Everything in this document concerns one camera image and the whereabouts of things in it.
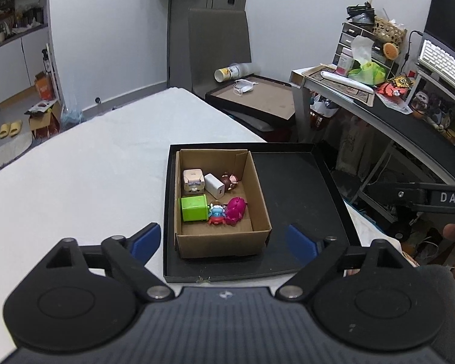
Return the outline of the green tissue pack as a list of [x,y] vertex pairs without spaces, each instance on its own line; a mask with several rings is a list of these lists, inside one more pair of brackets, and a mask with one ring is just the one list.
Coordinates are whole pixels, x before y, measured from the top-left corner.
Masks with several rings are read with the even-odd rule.
[[358,35],[351,44],[353,59],[359,64],[348,74],[349,79],[368,86],[378,86],[386,80],[386,70],[372,60],[372,39]]

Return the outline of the yellow slipper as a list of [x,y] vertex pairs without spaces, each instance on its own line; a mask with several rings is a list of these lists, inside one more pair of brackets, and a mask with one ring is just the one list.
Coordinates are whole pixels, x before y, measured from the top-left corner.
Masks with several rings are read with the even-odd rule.
[[9,137],[16,137],[18,134],[20,134],[22,126],[23,122],[21,120],[10,123]]
[[6,138],[10,133],[10,124],[3,123],[0,127],[0,139]]

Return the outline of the black shallow tray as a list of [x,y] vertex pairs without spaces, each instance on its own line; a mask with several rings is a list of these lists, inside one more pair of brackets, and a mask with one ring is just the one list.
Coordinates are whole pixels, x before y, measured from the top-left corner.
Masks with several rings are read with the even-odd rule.
[[[171,283],[220,282],[268,278],[298,272],[301,263],[290,252],[285,237],[290,224],[298,224],[317,238],[335,236],[348,245],[360,243],[349,211],[323,159],[310,144],[212,143],[172,145],[167,161],[167,180],[174,177],[173,154],[183,149],[246,149],[251,152],[272,225],[267,245],[256,255],[180,257],[174,246],[173,218],[165,193],[163,223],[163,274]],[[172,188],[166,182],[166,191]]]

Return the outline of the cardboard box on floor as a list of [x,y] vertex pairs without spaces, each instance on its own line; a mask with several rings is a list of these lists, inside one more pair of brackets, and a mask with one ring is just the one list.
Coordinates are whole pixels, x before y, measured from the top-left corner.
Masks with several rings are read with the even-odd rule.
[[62,106],[60,101],[40,101],[28,109],[25,114],[29,117],[29,128],[34,139],[46,139],[60,131]]

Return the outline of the yellow slipper right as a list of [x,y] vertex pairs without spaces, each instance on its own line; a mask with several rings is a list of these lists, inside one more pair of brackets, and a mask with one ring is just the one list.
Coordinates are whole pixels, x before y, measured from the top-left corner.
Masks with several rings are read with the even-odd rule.
[[21,120],[10,123],[9,137],[16,137],[18,134],[20,134],[22,126],[23,122]]

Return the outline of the brown cardboard box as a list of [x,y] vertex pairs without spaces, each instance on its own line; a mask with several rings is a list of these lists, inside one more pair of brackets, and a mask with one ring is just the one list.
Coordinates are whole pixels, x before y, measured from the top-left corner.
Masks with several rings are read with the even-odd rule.
[[[165,211],[166,216],[172,216],[174,246],[180,257],[206,258],[216,256],[256,255],[267,245],[272,229],[265,199],[261,190],[255,164],[251,152],[246,149],[183,149],[174,154],[172,171],[174,177],[169,177],[166,194],[172,196],[167,201],[172,205],[171,211]],[[208,206],[212,203],[224,205],[230,199],[241,197],[246,201],[246,212],[243,219],[234,226],[227,224],[209,225],[208,219],[197,222],[183,222],[180,199],[186,195],[183,191],[182,172],[185,169],[200,168],[204,176],[213,174],[219,180],[225,173],[234,174],[238,185],[232,191],[225,191],[224,196],[215,200],[204,189]]]

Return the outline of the white face mask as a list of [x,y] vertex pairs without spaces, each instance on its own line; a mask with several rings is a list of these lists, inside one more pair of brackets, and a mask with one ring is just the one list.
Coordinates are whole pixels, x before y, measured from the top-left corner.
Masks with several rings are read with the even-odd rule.
[[252,90],[257,85],[258,85],[258,83],[255,81],[248,81],[246,79],[238,79],[234,82],[233,91],[235,94],[237,94],[239,96],[243,96],[249,92],[252,92]]

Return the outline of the black monitor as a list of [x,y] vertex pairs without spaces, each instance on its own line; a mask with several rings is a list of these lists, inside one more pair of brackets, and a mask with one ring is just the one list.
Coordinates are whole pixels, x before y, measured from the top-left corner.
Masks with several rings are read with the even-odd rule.
[[455,55],[455,0],[431,0],[424,33]]

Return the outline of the yellow slipper left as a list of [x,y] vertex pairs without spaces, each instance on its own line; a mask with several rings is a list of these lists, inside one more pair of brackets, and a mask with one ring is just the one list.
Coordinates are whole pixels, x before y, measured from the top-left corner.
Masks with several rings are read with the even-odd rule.
[[0,127],[0,139],[6,138],[10,133],[10,124],[3,123]]

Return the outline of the magenta dragon fruit toy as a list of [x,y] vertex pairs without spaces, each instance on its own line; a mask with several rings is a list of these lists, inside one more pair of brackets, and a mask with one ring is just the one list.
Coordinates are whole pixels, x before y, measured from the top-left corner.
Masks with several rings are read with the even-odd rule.
[[241,197],[230,199],[225,211],[225,223],[230,226],[239,223],[244,217],[246,206],[246,201]]

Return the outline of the grey drawer organizer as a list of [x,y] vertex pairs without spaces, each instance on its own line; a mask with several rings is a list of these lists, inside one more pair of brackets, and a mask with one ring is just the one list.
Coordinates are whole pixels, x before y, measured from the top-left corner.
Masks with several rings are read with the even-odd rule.
[[357,39],[356,47],[367,49],[372,47],[372,61],[377,62],[388,71],[398,67],[398,64],[389,58],[386,58],[383,52],[383,42],[378,40],[370,30],[352,24],[343,22],[342,30],[339,36],[337,48],[333,59],[333,64],[337,65],[343,51],[352,49],[354,40]]

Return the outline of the pink jar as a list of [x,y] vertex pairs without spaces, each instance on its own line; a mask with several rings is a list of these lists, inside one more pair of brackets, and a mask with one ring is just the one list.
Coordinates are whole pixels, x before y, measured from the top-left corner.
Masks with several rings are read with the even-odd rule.
[[341,76],[347,76],[352,70],[353,61],[354,59],[352,50],[348,48],[342,48],[342,52],[337,63],[336,73]]

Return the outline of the white keyboard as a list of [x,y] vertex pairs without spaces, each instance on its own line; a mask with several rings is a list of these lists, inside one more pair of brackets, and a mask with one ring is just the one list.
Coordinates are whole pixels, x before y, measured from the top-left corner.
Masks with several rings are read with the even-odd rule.
[[455,87],[455,58],[445,50],[425,39],[418,61]]

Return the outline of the orange box on floor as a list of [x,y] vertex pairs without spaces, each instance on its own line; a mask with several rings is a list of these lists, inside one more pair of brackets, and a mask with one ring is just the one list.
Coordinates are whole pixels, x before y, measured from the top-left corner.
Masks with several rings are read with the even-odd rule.
[[35,75],[34,84],[41,100],[49,101],[55,99],[55,90],[49,74],[45,72],[38,73]]

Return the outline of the white charger block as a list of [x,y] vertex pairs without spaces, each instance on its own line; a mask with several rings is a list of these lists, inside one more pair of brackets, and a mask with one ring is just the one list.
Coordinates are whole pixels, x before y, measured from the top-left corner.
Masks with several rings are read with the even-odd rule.
[[215,200],[221,199],[225,194],[225,184],[213,174],[204,176],[205,191]]

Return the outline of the purple cube toy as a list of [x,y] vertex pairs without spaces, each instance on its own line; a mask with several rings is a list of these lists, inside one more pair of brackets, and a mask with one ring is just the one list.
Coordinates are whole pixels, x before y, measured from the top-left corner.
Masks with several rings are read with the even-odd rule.
[[199,195],[204,193],[205,180],[200,168],[185,169],[182,172],[183,191],[186,195]]

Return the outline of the brown-haired doll figurine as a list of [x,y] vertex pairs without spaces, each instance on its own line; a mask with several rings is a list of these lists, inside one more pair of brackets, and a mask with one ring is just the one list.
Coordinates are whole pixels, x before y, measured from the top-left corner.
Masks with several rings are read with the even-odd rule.
[[225,186],[225,191],[232,191],[239,181],[236,175],[225,173],[221,176],[221,182]]

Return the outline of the grey chair back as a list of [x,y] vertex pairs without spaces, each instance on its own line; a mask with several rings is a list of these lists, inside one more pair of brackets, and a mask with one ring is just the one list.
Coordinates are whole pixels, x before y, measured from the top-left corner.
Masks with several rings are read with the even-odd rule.
[[217,69],[251,61],[246,13],[192,8],[188,13],[192,92],[201,99],[219,83]]

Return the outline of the red snack packet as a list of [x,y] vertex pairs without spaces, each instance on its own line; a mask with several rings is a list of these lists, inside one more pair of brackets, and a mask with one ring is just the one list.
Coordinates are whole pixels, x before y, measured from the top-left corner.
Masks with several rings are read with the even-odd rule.
[[405,97],[413,86],[413,82],[407,76],[395,76],[382,83],[376,94],[390,100],[398,100]]

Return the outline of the paper cup stack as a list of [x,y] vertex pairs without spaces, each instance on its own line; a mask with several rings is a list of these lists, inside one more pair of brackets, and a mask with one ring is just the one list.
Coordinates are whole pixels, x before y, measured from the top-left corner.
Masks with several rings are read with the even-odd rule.
[[253,62],[235,63],[229,67],[217,69],[214,72],[214,79],[218,83],[235,81],[251,74],[260,72],[260,66]]

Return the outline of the white kitchen cabinet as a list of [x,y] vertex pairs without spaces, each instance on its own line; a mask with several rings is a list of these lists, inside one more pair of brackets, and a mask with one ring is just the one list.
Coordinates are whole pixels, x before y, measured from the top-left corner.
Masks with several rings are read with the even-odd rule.
[[49,43],[47,0],[0,0],[0,103],[34,86]]

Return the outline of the black tray with cardboard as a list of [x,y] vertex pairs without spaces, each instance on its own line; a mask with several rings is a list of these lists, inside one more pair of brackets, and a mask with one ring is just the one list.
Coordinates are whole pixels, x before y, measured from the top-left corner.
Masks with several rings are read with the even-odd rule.
[[292,88],[289,84],[262,76],[247,77],[253,89],[239,95],[234,83],[228,82],[205,95],[205,101],[224,112],[240,113],[253,117],[273,128],[289,126],[295,122]]

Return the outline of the small blue red figurine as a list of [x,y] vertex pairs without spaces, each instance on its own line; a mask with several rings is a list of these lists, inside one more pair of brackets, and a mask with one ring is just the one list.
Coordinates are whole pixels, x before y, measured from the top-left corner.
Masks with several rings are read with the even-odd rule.
[[210,204],[208,212],[209,225],[226,224],[226,208],[224,205]]

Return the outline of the green cube toy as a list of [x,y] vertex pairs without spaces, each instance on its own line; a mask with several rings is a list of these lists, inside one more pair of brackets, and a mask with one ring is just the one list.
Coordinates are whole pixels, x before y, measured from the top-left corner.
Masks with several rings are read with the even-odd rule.
[[198,196],[184,196],[180,199],[181,216],[183,222],[205,221],[209,218],[209,206],[205,194]]

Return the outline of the woven basket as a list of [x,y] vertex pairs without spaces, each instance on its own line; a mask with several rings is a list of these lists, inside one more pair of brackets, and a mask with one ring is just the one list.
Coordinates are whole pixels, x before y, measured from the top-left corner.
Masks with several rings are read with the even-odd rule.
[[381,42],[392,43],[400,48],[405,40],[407,30],[394,21],[375,16],[372,34]]

